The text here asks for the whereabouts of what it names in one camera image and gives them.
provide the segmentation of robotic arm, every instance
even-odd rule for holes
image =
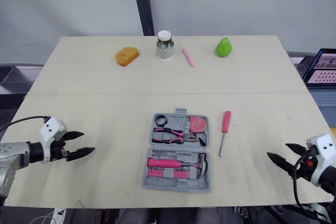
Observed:
[[[39,131],[40,142],[0,143],[0,206],[8,196],[17,170],[30,163],[49,163],[62,158],[71,161],[90,154],[93,147],[84,147],[75,152],[64,149],[67,140],[82,135],[78,131],[68,132],[64,122],[49,118]]]
[[[329,134],[315,136],[307,140],[308,148],[299,144],[286,144],[293,152],[300,155],[300,168],[291,165],[275,153],[267,153],[269,158],[293,177],[304,178],[315,186],[321,186],[326,192],[336,194],[336,147]]]

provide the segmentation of pink pliers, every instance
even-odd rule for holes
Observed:
[[[152,139],[153,143],[183,144],[183,142],[184,142],[184,140],[183,140],[184,132],[183,131],[173,130],[171,128],[154,128],[154,132],[167,132],[167,133],[174,134],[178,137],[170,139],[170,140],[162,140],[162,139],[153,138]]]
[[[205,146],[205,143],[200,139],[198,136],[193,134],[184,134],[183,131],[180,130],[173,130],[171,128],[154,128],[155,132],[167,132],[178,136],[177,138],[173,138],[170,140],[163,140],[158,138],[153,138],[153,143],[164,143],[164,144],[183,144],[184,141],[186,142],[197,142],[200,141],[202,146]]]

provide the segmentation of black ring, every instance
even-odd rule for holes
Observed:
[[[159,123],[160,119],[164,119],[164,123]],[[168,123],[168,119],[167,119],[167,117],[165,115],[157,115],[155,117],[155,123],[159,127],[164,127]]]

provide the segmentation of white lid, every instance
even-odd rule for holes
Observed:
[[[172,38],[172,33],[167,30],[162,30],[162,31],[159,31],[159,33],[157,34],[157,37],[161,41],[168,41]]]

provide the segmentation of green pear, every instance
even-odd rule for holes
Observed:
[[[220,57],[228,56],[231,51],[232,45],[230,43],[230,40],[226,37],[222,39],[216,47],[216,53]]]

